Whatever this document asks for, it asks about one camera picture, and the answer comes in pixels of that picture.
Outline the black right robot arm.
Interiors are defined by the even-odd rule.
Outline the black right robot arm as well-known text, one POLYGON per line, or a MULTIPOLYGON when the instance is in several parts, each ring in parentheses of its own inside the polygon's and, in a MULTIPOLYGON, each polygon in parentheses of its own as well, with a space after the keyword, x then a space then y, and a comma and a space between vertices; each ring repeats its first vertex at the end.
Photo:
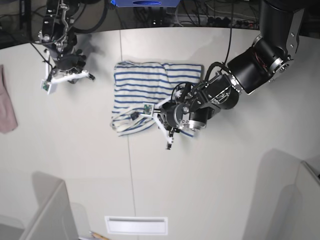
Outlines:
POLYGON ((87 57, 81 49, 75 50, 78 43, 77 34, 90 34, 96 31, 104 22, 108 10, 109 1, 103 1, 102 15, 99 21, 89 29, 75 27, 78 21, 76 13, 83 4, 80 18, 87 5, 96 3, 96 0, 48 0, 46 12, 42 21, 42 28, 38 33, 38 45, 45 47, 47 56, 43 59, 46 66, 41 87, 48 90, 54 84, 69 82, 75 84, 79 79, 88 78, 95 80, 85 69, 87 57))

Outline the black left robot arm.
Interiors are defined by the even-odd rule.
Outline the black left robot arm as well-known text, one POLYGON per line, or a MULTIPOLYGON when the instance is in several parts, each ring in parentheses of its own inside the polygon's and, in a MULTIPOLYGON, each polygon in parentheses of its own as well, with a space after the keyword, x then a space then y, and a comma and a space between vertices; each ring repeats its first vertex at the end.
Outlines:
POLYGON ((167 149, 175 133, 205 128, 214 115, 234 108, 241 93, 253 93, 292 65, 308 5, 306 0, 263 0, 260 33, 245 52, 230 61, 212 63, 199 83, 180 83, 169 98, 144 105, 143 116, 154 119, 167 149))

